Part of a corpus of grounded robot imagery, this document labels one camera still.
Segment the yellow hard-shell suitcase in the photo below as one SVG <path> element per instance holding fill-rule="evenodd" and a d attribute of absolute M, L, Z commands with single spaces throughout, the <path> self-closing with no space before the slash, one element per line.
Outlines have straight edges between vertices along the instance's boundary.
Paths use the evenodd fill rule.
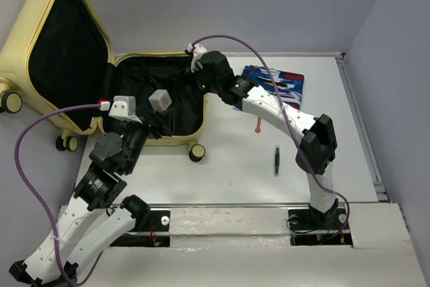
<path fill-rule="evenodd" d="M 185 81 L 191 59 L 184 52 L 131 52 L 116 56 L 90 0 L 26 0 L 1 49 L 1 111 L 28 104 L 42 114 L 117 95 L 132 95 L 136 112 L 148 116 L 158 89 L 171 98 L 161 114 L 168 135 L 151 146 L 186 145 L 201 161 L 198 142 L 207 97 Z"/>

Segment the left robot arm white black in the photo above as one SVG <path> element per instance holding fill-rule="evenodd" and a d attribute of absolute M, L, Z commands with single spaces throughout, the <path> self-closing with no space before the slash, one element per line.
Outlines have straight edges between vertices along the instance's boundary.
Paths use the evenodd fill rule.
<path fill-rule="evenodd" d="M 91 164 L 58 218 L 26 177 L 20 160 L 24 136 L 51 116 L 89 108 L 89 104 L 71 106 L 43 115 L 24 128 L 15 142 L 13 156 L 17 172 L 45 210 L 51 226 L 48 236 L 33 254 L 11 265 L 9 273 L 18 282 L 29 286 L 82 286 L 86 280 L 78 281 L 78 275 L 85 269 L 93 271 L 112 242 L 131 229 L 140 230 L 148 224 L 150 206 L 131 195 L 101 225 L 90 228 L 126 187 L 121 177 L 134 171 L 147 139 L 171 133 L 156 112 L 139 118 L 128 110 L 108 110 L 110 118 L 126 125 L 119 132 L 102 135 L 96 142 L 89 155 Z"/>

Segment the blue red white cloth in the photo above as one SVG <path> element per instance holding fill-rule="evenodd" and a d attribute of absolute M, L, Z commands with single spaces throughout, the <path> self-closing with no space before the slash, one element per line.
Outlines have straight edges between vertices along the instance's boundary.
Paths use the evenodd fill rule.
<path fill-rule="evenodd" d="M 278 69 L 270 69 L 270 73 L 283 104 L 299 110 L 302 104 L 304 75 Z M 231 89 L 238 95 L 241 93 L 251 95 L 251 92 L 256 92 L 259 99 L 270 97 L 275 107 L 279 107 L 273 81 L 263 66 L 247 65 L 242 74 L 236 77 Z"/>

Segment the grey cube box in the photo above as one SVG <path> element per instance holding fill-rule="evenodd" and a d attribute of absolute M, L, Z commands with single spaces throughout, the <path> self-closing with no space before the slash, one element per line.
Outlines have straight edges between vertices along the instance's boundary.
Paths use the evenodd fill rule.
<path fill-rule="evenodd" d="M 148 97 L 148 101 L 155 111 L 164 112 L 172 104 L 169 92 L 166 89 L 157 89 Z"/>

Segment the black pen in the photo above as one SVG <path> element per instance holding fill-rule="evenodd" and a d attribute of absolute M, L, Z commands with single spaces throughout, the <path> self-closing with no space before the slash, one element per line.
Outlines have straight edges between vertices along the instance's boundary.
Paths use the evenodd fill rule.
<path fill-rule="evenodd" d="M 280 147 L 275 147 L 275 154 L 274 154 L 274 175 L 279 175 L 280 171 Z"/>

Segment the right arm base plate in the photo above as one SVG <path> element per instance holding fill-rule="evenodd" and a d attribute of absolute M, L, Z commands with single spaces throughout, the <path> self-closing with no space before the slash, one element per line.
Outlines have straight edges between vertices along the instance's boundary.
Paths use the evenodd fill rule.
<path fill-rule="evenodd" d="M 293 247 L 348 245 L 353 246 L 349 225 L 344 226 L 346 211 L 339 208 L 327 222 L 317 222 L 310 216 L 309 209 L 288 210 L 286 227 L 290 231 L 290 244 Z"/>

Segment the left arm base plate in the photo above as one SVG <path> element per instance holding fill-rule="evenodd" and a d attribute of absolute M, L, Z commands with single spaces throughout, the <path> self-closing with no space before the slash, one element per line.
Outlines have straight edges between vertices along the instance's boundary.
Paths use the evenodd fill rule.
<path fill-rule="evenodd" d="M 135 227 L 117 238 L 111 247 L 170 247 L 169 233 L 171 210 L 155 208 L 144 224 Z"/>

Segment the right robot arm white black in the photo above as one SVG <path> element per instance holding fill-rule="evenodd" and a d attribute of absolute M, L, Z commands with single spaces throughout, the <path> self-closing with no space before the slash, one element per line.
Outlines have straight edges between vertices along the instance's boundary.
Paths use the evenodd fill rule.
<path fill-rule="evenodd" d="M 218 51 L 189 45 L 186 53 L 191 57 L 191 77 L 203 93 L 216 94 L 225 104 L 261 118 L 298 143 L 295 161 L 305 172 L 310 191 L 308 219 L 315 227 L 329 226 L 339 205 L 333 189 L 337 139 L 332 119 L 280 103 L 257 82 L 235 75 Z"/>

